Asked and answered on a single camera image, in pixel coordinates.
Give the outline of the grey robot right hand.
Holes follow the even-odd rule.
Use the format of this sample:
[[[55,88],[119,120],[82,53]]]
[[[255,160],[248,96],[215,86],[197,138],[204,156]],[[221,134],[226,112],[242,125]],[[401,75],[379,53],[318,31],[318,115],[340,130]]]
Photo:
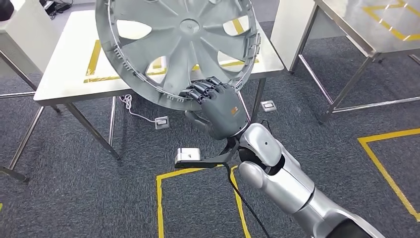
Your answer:
[[[216,140],[234,137],[248,126],[245,107],[234,87],[214,76],[193,82],[179,95],[199,104],[205,119],[194,111],[185,111],[185,116]]]

